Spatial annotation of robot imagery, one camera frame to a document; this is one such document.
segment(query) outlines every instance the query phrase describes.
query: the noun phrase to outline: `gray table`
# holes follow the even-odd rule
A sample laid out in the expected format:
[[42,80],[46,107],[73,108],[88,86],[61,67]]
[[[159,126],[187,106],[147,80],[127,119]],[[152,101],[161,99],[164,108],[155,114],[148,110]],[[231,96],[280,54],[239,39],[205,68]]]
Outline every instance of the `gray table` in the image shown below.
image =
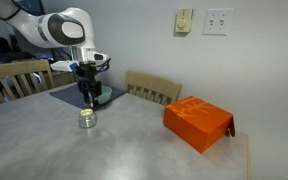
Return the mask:
[[248,178],[245,134],[200,154],[163,125],[163,110],[125,94],[80,129],[80,109],[48,92],[0,104],[0,180]]

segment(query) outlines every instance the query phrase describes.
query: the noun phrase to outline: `small metal can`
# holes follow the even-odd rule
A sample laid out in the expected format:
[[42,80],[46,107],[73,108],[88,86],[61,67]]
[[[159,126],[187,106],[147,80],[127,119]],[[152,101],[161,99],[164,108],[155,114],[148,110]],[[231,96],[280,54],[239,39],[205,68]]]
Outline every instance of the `small metal can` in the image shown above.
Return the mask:
[[97,123],[97,117],[92,109],[84,109],[78,116],[78,125],[81,128],[90,128]]

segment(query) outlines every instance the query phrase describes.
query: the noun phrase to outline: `orange box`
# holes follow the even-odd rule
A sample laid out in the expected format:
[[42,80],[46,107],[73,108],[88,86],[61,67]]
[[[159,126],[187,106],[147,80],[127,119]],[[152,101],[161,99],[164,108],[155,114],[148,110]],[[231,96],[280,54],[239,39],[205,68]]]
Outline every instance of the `orange box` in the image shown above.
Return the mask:
[[230,129],[235,136],[233,115],[194,96],[169,104],[164,125],[203,153]]

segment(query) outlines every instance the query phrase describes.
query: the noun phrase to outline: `light switch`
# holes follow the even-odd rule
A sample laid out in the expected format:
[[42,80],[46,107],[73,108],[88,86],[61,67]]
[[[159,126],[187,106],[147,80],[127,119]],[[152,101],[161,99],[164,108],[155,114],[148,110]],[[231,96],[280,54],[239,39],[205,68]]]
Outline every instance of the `light switch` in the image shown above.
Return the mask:
[[227,36],[233,15],[233,8],[208,9],[203,34]]
[[192,25],[193,9],[178,9],[176,14],[175,31],[190,32]]

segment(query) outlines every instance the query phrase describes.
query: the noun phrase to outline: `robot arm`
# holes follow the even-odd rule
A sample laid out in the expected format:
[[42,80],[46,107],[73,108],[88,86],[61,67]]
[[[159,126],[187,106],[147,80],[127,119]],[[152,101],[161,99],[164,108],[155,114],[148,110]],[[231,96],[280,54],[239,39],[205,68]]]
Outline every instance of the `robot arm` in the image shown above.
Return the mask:
[[0,19],[36,46],[71,47],[73,61],[56,62],[51,65],[52,69],[76,70],[85,104],[98,104],[101,83],[95,80],[95,75],[109,69],[110,57],[95,51],[92,21],[87,12],[68,8],[59,13],[34,16],[13,0],[0,0]]

